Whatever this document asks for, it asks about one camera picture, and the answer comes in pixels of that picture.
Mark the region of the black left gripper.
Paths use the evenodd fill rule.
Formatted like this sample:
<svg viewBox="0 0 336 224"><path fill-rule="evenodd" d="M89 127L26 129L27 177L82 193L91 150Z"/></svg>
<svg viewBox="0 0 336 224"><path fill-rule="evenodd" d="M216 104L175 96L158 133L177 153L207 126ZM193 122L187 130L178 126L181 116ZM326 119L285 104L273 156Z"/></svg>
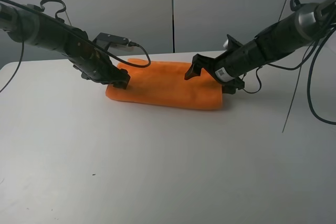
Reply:
<svg viewBox="0 0 336 224"><path fill-rule="evenodd" d="M81 72L83 79L100 84L112 84L114 88L126 89L131 79L127 70L118 69L96 50L72 57L72 64Z"/></svg>

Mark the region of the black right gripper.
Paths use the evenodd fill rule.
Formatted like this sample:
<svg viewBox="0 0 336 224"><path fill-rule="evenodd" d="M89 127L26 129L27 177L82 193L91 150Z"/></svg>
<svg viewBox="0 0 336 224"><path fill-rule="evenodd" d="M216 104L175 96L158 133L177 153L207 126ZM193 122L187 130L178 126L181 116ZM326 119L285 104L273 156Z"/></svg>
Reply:
<svg viewBox="0 0 336 224"><path fill-rule="evenodd" d="M196 54L190 68L185 73L184 80L199 77L204 68L218 83L223 86L223 94L235 94L237 90L245 87L244 81L239 77L244 74L243 65L246 57L242 43L227 35L232 42L230 50L225 50L216 58Z"/></svg>

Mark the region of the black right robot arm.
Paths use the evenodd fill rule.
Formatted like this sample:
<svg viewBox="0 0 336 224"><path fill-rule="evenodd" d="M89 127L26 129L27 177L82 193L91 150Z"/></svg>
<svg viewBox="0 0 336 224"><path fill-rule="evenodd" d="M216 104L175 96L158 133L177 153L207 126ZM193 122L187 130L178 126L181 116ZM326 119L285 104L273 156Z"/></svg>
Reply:
<svg viewBox="0 0 336 224"><path fill-rule="evenodd" d="M246 44L228 36L225 51L218 57L196 54L184 79L198 77L205 70L222 85L223 93L234 94L245 87L242 75L318 41L335 23L335 0L305 4L291 0L290 9L291 15L267 27Z"/></svg>

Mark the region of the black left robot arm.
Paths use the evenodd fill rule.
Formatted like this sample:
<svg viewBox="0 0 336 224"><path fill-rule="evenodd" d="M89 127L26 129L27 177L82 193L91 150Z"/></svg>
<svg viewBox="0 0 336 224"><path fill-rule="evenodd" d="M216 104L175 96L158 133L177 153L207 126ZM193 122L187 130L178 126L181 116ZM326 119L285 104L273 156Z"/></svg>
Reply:
<svg viewBox="0 0 336 224"><path fill-rule="evenodd" d="M1 29L15 42L66 56L85 80L119 89L127 87L130 81L128 72L114 66L108 55L111 46L128 46L130 41L127 38L100 33L90 41L85 31L66 25L58 16L52 18L43 11L43 6L1 0Z"/></svg>

